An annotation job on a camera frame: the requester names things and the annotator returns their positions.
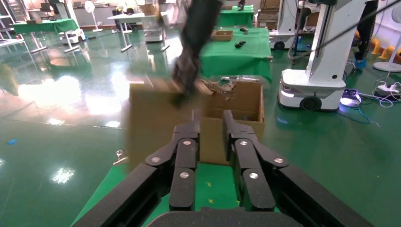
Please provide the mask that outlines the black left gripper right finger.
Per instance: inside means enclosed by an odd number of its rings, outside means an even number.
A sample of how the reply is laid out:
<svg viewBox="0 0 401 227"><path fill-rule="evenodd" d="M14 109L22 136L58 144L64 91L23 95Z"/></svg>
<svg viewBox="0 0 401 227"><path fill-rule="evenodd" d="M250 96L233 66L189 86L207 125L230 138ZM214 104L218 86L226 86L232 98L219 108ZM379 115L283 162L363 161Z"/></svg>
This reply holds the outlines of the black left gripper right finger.
<svg viewBox="0 0 401 227"><path fill-rule="evenodd" d="M237 123L230 110L223 112L223 144L237 198L246 211L279 210L276 226L370 226L301 168L261 144L253 128Z"/></svg>

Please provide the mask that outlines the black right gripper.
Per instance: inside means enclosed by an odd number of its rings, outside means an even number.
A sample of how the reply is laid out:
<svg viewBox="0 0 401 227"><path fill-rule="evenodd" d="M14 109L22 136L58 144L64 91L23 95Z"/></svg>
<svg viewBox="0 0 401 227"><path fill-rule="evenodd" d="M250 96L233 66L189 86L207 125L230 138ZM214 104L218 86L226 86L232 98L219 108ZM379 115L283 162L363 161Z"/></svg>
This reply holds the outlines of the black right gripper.
<svg viewBox="0 0 401 227"><path fill-rule="evenodd" d="M211 38L222 6L221 0L191 1L181 32L183 50L172 73L172 80L180 89L172 99L174 105L182 105L195 96L195 82L201 65L198 57Z"/></svg>

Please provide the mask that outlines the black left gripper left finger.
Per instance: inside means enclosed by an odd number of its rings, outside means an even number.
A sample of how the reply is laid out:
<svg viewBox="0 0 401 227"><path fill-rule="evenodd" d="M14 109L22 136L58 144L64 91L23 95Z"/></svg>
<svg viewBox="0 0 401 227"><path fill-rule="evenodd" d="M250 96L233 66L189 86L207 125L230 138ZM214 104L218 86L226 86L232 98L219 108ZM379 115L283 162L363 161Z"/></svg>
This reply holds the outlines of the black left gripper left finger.
<svg viewBox="0 0 401 227"><path fill-rule="evenodd" d="M75 227L140 227L169 194L169 214L194 211L200 121L177 125L165 146L138 164Z"/></svg>

